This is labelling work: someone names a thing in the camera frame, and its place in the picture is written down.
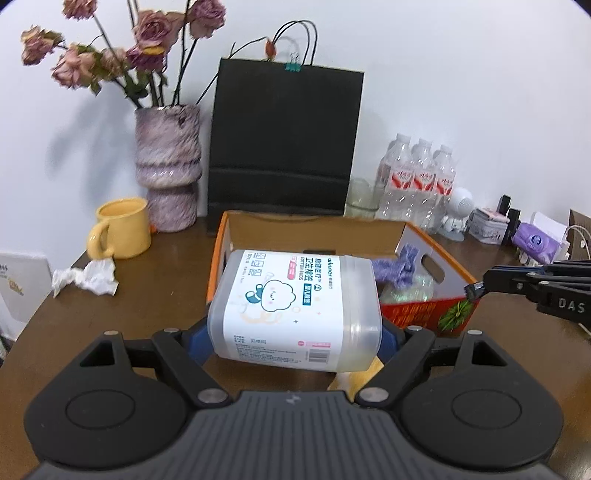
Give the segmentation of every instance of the box handle hole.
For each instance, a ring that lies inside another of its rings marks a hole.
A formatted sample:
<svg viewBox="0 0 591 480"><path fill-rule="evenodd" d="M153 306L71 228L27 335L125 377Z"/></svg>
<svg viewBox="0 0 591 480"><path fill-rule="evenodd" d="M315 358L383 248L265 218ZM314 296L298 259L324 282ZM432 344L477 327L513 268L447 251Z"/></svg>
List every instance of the box handle hole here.
<svg viewBox="0 0 591 480"><path fill-rule="evenodd" d="M433 277L433 280L437 283L443 283L443 280L445 280L445 272L439 265L437 265L435 260L425 254L421 258L421 265L427 270L429 275Z"/></svg>

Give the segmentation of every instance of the green binder clip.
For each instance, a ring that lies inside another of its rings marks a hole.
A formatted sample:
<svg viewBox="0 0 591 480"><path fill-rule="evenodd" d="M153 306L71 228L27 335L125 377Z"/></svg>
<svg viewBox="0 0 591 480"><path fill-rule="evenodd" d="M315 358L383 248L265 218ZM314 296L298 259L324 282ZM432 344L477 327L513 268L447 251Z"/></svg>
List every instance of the green binder clip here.
<svg viewBox="0 0 591 480"><path fill-rule="evenodd" d="M285 71L286 72L299 72L301 70L301 65L298 63L300 56L298 54L292 53L291 60L285 64Z"/></svg>

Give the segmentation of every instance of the purple cloth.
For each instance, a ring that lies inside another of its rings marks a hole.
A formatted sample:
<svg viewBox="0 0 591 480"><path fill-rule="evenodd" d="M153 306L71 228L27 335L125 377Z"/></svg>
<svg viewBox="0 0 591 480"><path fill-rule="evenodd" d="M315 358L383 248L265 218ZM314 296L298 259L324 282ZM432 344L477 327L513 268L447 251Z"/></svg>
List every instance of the purple cloth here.
<svg viewBox="0 0 591 480"><path fill-rule="evenodd" d="M396 290L404 290L413 284L414 264L418 248L405 244L398 258L376 258L372 260L377 283L390 283Z"/></svg>

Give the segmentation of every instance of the wooden table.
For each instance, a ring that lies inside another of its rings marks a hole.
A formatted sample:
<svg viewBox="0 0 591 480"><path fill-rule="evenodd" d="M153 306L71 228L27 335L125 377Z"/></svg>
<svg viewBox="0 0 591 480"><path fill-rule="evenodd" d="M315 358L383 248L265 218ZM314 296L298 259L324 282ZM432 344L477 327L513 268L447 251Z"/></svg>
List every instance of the wooden table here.
<svg viewBox="0 0 591 480"><path fill-rule="evenodd" d="M511 251L481 245L471 237L457 244L437 238L475 277L491 266L513 262ZM214 239L204 223L175 234L156 235L138 258L116 263L114 297L96 297L66 287L39 308L0 368L0 479L16 480L34 468L22 416L36 395L104 330L128 339L147 338L166 327L187 328L205 307ZM77 262L85 265L83 256ZM567 479L591 478L591 345L575 324L537 313L517 296L489 294L470 327L486 331L560 402L564 429L550 466ZM241 364L211 357L207 371L231 393L241 388L326 388L330 374Z"/></svg>

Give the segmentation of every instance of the red label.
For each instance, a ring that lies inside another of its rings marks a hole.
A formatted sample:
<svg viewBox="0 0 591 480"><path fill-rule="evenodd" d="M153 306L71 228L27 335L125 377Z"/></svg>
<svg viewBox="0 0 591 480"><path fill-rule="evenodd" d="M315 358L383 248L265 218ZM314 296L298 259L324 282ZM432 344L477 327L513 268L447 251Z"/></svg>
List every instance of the red label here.
<svg viewBox="0 0 591 480"><path fill-rule="evenodd" d="M407 190L413 183L412 170L395 170L392 172L392 184L401 190Z"/></svg>
<svg viewBox="0 0 591 480"><path fill-rule="evenodd" d="M442 195L450 195L452 193L453 179L437 178L437 192Z"/></svg>
<svg viewBox="0 0 591 480"><path fill-rule="evenodd" d="M427 171L414 176L414 186L423 192L432 192L435 185L435 174Z"/></svg>
<svg viewBox="0 0 591 480"><path fill-rule="evenodd" d="M287 267L287 278L293 280L296 277L297 257L291 257L290 266Z"/></svg>

